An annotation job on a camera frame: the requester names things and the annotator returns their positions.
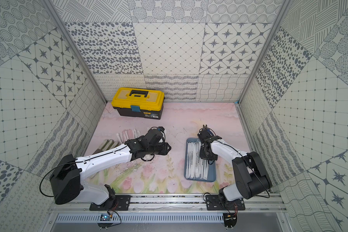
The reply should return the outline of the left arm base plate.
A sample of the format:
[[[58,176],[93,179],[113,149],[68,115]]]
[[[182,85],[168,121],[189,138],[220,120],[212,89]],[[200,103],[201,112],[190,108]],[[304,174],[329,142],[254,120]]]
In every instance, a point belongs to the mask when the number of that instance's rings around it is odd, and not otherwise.
[[[108,198],[101,205],[91,203],[90,211],[128,211],[130,205],[131,195],[115,195]]]

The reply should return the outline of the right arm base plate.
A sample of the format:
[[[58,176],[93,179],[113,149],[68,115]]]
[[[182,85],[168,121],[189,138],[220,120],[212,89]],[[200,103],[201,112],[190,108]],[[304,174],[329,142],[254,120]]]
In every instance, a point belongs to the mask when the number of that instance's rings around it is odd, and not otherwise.
[[[205,193],[203,195],[203,200],[206,203],[206,208],[208,211],[217,210],[245,210],[245,204],[243,199],[236,199],[234,201],[226,201],[225,199],[219,197],[219,195]]]

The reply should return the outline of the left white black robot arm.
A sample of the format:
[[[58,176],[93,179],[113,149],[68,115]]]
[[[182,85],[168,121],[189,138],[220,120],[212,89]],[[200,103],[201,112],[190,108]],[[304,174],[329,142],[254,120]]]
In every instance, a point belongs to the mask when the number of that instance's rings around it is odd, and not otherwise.
[[[112,166],[134,160],[146,161],[146,156],[165,156],[171,146],[165,141],[164,127],[152,127],[136,139],[130,139],[120,146],[90,156],[63,157],[54,170],[49,172],[49,181],[57,205],[74,200],[89,202],[92,207],[112,209],[117,204],[112,187],[89,184],[86,179]]]

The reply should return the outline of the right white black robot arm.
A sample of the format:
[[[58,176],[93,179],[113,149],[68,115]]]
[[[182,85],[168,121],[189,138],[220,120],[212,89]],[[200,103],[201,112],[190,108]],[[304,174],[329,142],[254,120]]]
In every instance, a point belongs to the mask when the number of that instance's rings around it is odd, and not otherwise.
[[[234,148],[206,125],[197,135],[201,142],[201,159],[213,163],[221,157],[233,167],[235,183],[219,190],[218,198],[221,202],[250,199],[272,187],[271,179],[257,152]]]

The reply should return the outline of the blue plastic storage tray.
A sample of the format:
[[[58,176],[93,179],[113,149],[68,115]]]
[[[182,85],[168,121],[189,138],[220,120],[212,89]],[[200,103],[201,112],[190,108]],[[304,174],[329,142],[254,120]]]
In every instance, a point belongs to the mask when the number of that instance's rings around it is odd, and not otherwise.
[[[216,181],[216,165],[200,158],[202,144],[198,138],[186,140],[184,177],[187,180],[214,182]]]

